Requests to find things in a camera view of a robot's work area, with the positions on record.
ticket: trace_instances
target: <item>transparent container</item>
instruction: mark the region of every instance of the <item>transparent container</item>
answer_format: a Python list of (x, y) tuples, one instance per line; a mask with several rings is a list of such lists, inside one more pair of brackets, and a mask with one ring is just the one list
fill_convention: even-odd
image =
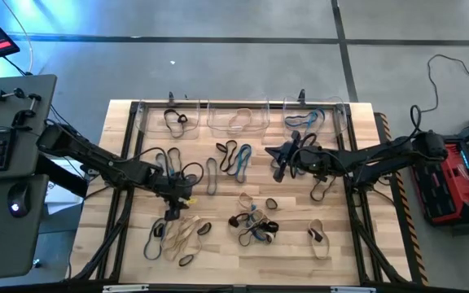
[(237, 103), (208, 101), (208, 127), (215, 138), (261, 138), (270, 125), (269, 100)]
[(305, 105), (297, 98), (283, 100), (283, 136), (291, 137), (294, 130), (305, 136), (308, 133), (336, 137), (347, 129), (347, 113), (340, 97), (309, 99)]
[(147, 138), (157, 139), (197, 139), (199, 122), (199, 100), (175, 100), (171, 107), (141, 100), (135, 116), (135, 127)]

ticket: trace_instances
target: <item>computer mouse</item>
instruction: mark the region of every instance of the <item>computer mouse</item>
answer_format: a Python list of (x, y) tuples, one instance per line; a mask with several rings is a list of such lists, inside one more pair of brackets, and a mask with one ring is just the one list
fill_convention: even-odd
[(30, 190), (25, 181), (14, 184), (8, 191), (8, 209), (13, 217), (23, 217), (30, 211)]

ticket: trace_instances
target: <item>gray floor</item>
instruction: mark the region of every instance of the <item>gray floor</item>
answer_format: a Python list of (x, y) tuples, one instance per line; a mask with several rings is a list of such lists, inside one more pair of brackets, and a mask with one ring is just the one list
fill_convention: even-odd
[[(104, 38), (44, 42), (36, 38), (33, 73), (59, 77), (54, 105), (93, 142), (99, 141), (107, 102), (112, 98), (165, 98), (171, 90), (180, 97), (187, 94), (202, 99), (283, 99), (297, 95), (301, 88), (307, 90), (307, 98), (353, 98), (348, 93), (340, 46), (313, 43), (338, 37), (331, 0), (7, 1), (28, 32), (45, 34), (43, 37), (118, 37), (108, 41), (124, 41), (124, 37), (272, 37), (290, 38), (289, 42), (304, 38), (305, 44), (101, 42)], [(338, 5), (348, 39), (464, 41), (451, 44), (461, 46), (348, 45), (358, 101), (372, 103), (377, 112), (385, 113), (394, 135), (408, 134), (412, 130), (410, 105), (434, 105), (427, 60), (442, 53), (464, 60), (469, 67), (469, 46), (465, 46), (469, 45), (469, 0), (339, 0)], [(20, 34), (1, 1), (0, 25), (11, 34)], [(22, 52), (10, 58), (26, 68), (28, 44), (18, 44)], [(0, 77), (15, 75), (15, 69), (0, 60)], [(423, 116), (421, 127), (458, 133), (469, 120), (469, 77), (456, 63), (443, 59), (432, 63), (432, 75), (438, 84), (440, 106)], [(469, 289), (469, 235), (452, 237), (448, 230), (426, 224), (414, 192), (408, 191), (430, 283)], [(77, 213), (70, 217), (77, 218)], [(73, 229), (72, 224), (54, 226), (51, 231)], [(48, 265), (22, 278), (0, 280), (0, 286), (60, 280), (72, 238), (73, 231), (43, 234), (37, 254)], [(54, 245), (59, 250), (47, 253), (44, 247)]]

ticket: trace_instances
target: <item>wooden table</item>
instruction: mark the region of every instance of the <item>wooden table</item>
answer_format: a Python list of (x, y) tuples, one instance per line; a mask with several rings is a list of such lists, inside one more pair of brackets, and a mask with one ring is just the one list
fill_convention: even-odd
[[(118, 155), (121, 153), (130, 104), (128, 100), (110, 102), (99, 143), (101, 147)], [(379, 143), (372, 106), (369, 103), (351, 103), (350, 108), (357, 146), (363, 148)], [(147, 135), (143, 149), (157, 146), (168, 150), (170, 147), (178, 147), (182, 152), (183, 164), (197, 161), (205, 165), (210, 156), (220, 163), (223, 154), (216, 150), (215, 143), (226, 143), (227, 138), (215, 138), (212, 135), (206, 124), (206, 110), (201, 111), (197, 139), (154, 139)], [(144, 244), (154, 220), (164, 215), (164, 203), (151, 192), (135, 191), (120, 282), (319, 286), (359, 283), (341, 178), (335, 180), (322, 204), (315, 204), (309, 198), (314, 184), (312, 176), (305, 175), (295, 180), (286, 176), (281, 184), (272, 178), (271, 157), (265, 153), (264, 147), (279, 146), (286, 141), (282, 118), (281, 110), (271, 110), (270, 127), (263, 139), (237, 139), (239, 146), (242, 143), (252, 146), (245, 184), (239, 184), (233, 177), (219, 173), (217, 193), (214, 196), (206, 193), (207, 179), (194, 187), (193, 197), (198, 200), (189, 210), (182, 210), (182, 216), (200, 216), (211, 221), (213, 227), (203, 237), (202, 251), (185, 268), (179, 268), (177, 261), (169, 262), (164, 257), (158, 260), (144, 258)], [(136, 133), (134, 131), (130, 154), (133, 154)], [(349, 149), (348, 136), (345, 135), (344, 139)], [(318, 141), (323, 147), (337, 148), (334, 135), (322, 135)], [(155, 154), (148, 153), (142, 160), (154, 162)], [(189, 170), (189, 173), (196, 172), (196, 169)], [(327, 186), (328, 182), (322, 182), (318, 190)], [(102, 187), (103, 182), (97, 179), (90, 184), (88, 192)], [(375, 188), (391, 196), (389, 187), (378, 184)], [(241, 192), (253, 196), (261, 208), (269, 197), (278, 202), (279, 210), (268, 212), (269, 218), (280, 224), (280, 231), (272, 244), (253, 243), (249, 247), (241, 247), (237, 238), (228, 231), (227, 219), (240, 213), (237, 200)], [(71, 256), (73, 274), (82, 269), (103, 241), (111, 194), (112, 190), (106, 190), (85, 202)], [(396, 209), (374, 192), (368, 193), (368, 200), (379, 248), (399, 274), (410, 279)], [(306, 229), (309, 221), (315, 218), (322, 220), (331, 240), (329, 260), (315, 259), (311, 250)], [(114, 249), (112, 247), (108, 259), (107, 274), (111, 271)], [(370, 254), (366, 248), (363, 252), (366, 271), (371, 276)]]

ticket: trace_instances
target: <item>wooden tabletop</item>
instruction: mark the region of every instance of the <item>wooden tabletop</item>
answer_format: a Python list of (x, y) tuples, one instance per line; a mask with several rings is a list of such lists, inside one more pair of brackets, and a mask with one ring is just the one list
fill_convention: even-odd
[[(118, 155), (121, 153), (130, 104), (129, 100), (110, 102), (99, 143), (102, 148)], [(369, 103), (351, 103), (350, 108), (358, 147), (378, 144), (379, 137), (372, 106)], [(160, 109), (159, 113), (150, 112), (150, 130), (164, 129), (164, 118), (161, 115), (163, 111), (164, 109)], [(168, 261), (163, 256), (158, 260), (144, 258), (142, 250), (151, 225), (164, 215), (165, 205), (163, 200), (156, 198), (153, 193), (137, 189), (129, 221), (120, 282), (357, 285), (359, 281), (342, 179), (335, 179), (335, 184), (327, 192), (322, 204), (314, 203), (309, 198), (309, 192), (315, 183), (311, 175), (299, 176), (294, 180), (285, 176), (282, 183), (273, 180), (274, 170), (270, 167), (272, 158), (264, 151), (264, 147), (280, 146), (288, 140), (283, 134), (282, 120), (282, 110), (270, 110), (270, 126), (263, 138), (236, 138), (239, 147), (244, 143), (252, 146), (247, 181), (244, 184), (239, 184), (233, 177), (219, 172), (215, 195), (206, 193), (207, 178), (194, 187), (193, 198), (197, 201), (190, 209), (182, 210), (182, 216), (200, 216), (205, 221), (210, 221), (213, 227), (209, 234), (202, 237), (202, 251), (185, 268), (180, 268), (176, 260)], [(130, 155), (134, 153), (137, 129), (134, 130)], [(170, 147), (178, 147), (182, 153), (183, 164), (196, 161), (205, 166), (208, 157), (213, 157), (220, 163), (223, 154), (216, 149), (215, 144), (226, 143), (229, 139), (212, 132), (207, 125), (205, 109), (200, 110), (197, 138), (165, 139), (162, 138), (164, 135), (155, 130), (152, 133), (147, 132), (143, 149), (162, 147), (168, 150)], [(344, 138), (348, 150), (348, 135), (345, 134)], [(320, 135), (318, 142), (323, 147), (337, 149), (334, 134)], [(142, 160), (154, 162), (155, 155), (155, 152), (148, 153)], [(198, 169), (193, 167), (186, 173), (197, 172)], [(328, 187), (328, 183), (329, 181), (322, 182), (316, 194), (320, 195)], [(88, 192), (102, 187), (103, 182), (99, 178), (90, 184)], [(377, 184), (375, 189), (392, 196), (388, 186)], [(269, 197), (277, 201), (278, 210), (266, 211), (272, 221), (280, 224), (276, 239), (270, 245), (253, 243), (249, 247), (241, 247), (237, 237), (229, 231), (227, 220), (240, 213), (237, 201), (241, 192), (253, 196), (258, 208), (264, 208), (265, 199)], [(106, 190), (85, 202), (71, 256), (73, 274), (81, 271), (103, 241), (111, 197), (112, 190)], [(368, 200), (379, 248), (398, 273), (410, 279), (395, 208), (374, 192), (368, 193)], [(306, 233), (308, 223), (317, 218), (322, 220), (330, 239), (328, 260), (317, 260), (314, 257), (310, 237)], [(193, 247), (194, 243), (195, 239), (191, 241), (190, 247)], [(372, 276), (370, 254), (366, 245), (362, 246), (367, 273)], [(111, 271), (114, 251), (115, 244), (108, 259), (107, 275)]]

